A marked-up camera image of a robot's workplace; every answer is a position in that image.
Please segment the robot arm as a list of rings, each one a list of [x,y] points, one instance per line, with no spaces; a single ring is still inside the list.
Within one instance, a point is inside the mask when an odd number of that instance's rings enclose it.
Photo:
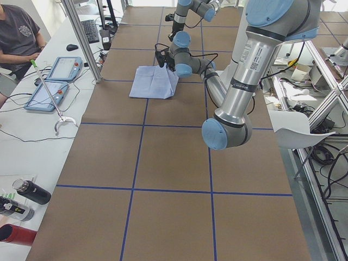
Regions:
[[[221,9],[221,0],[179,0],[173,14],[165,16],[165,21],[172,21],[172,32],[168,35],[172,42],[175,35],[184,30],[189,10],[196,13],[201,19],[211,22],[218,11]]]
[[[240,146],[249,141],[252,125],[247,107],[269,64],[274,61],[275,49],[285,42],[316,37],[321,2],[248,1],[243,18],[246,42],[228,85],[220,79],[210,60],[191,55],[191,38],[184,31],[189,11],[211,21],[220,7],[220,1],[179,1],[171,15],[171,46],[156,53],[158,64],[168,65],[178,77],[198,74],[203,79],[216,109],[214,116],[204,121],[202,137],[214,150]]]

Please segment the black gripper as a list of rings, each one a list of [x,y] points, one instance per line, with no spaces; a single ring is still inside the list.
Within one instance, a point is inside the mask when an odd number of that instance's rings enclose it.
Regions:
[[[170,47],[163,45],[165,48],[159,49],[158,45],[155,45],[155,58],[158,65],[162,68],[166,66],[170,71],[175,71],[175,60],[173,54],[170,52]]]
[[[171,32],[171,34],[168,35],[169,40],[172,41],[173,38],[175,37],[175,35],[184,29],[185,17],[178,15],[177,13],[173,13],[173,14],[166,15],[165,21],[166,22],[170,22],[170,21],[173,22],[172,32]]]

